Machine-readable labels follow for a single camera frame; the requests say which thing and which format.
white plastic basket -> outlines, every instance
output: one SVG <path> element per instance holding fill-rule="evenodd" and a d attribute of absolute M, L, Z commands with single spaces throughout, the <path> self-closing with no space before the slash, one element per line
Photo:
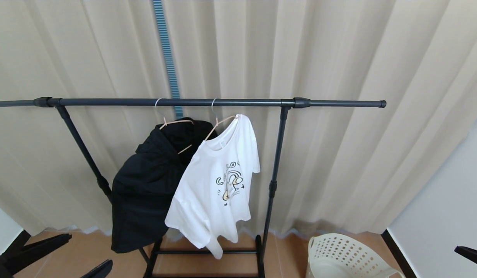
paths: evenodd
<path fill-rule="evenodd" d="M 376 252 L 343 234 L 323 234 L 309 241 L 306 278 L 387 278 L 401 272 Z"/>

beige curtain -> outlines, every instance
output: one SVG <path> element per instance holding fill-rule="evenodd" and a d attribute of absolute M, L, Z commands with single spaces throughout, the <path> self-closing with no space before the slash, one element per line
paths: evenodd
<path fill-rule="evenodd" d="M 477 0 L 163 1 L 182 97 L 387 100 L 289 114 L 271 228 L 382 232 L 477 117 Z M 0 1 L 0 100 L 170 97 L 152 3 Z M 153 107 L 69 107 L 112 181 Z M 279 109 L 251 118 L 263 228 Z M 168 118 L 173 110 L 159 109 Z M 211 120 L 210 109 L 184 108 Z M 0 207 L 28 232 L 111 229 L 111 208 L 55 109 L 0 108 Z"/>

clothing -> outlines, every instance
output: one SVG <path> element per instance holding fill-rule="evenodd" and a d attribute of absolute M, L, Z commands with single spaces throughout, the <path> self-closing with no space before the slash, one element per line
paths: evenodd
<path fill-rule="evenodd" d="M 205 121 L 174 123 L 151 131 L 113 180 L 111 249 L 125 253 L 159 240 L 178 182 L 213 125 Z M 192 146 L 183 153 L 181 150 Z"/>
<path fill-rule="evenodd" d="M 237 243 L 236 222 L 250 219 L 252 173 L 260 170 L 252 124 L 237 115 L 222 134 L 200 144 L 173 196 L 166 225 L 220 259 L 217 237 Z"/>

black jacket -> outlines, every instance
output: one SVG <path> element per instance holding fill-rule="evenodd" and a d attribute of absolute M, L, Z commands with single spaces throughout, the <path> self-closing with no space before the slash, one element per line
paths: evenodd
<path fill-rule="evenodd" d="M 111 249 L 126 253 L 161 239 L 166 214 L 180 178 L 201 142 L 212 130 L 205 121 L 170 124 L 150 133 L 113 180 Z M 212 132 L 209 139 L 215 138 Z M 178 152 L 188 147 L 180 155 Z"/>

t-shirt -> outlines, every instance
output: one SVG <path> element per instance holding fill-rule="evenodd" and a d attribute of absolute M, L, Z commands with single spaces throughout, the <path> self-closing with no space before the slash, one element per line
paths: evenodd
<path fill-rule="evenodd" d="M 250 219 L 252 173 L 260 170 L 252 124 L 247 116 L 237 115 L 223 133 L 199 146 L 178 184 L 165 224 L 220 259 L 223 250 L 217 237 L 238 242 L 236 222 Z"/>

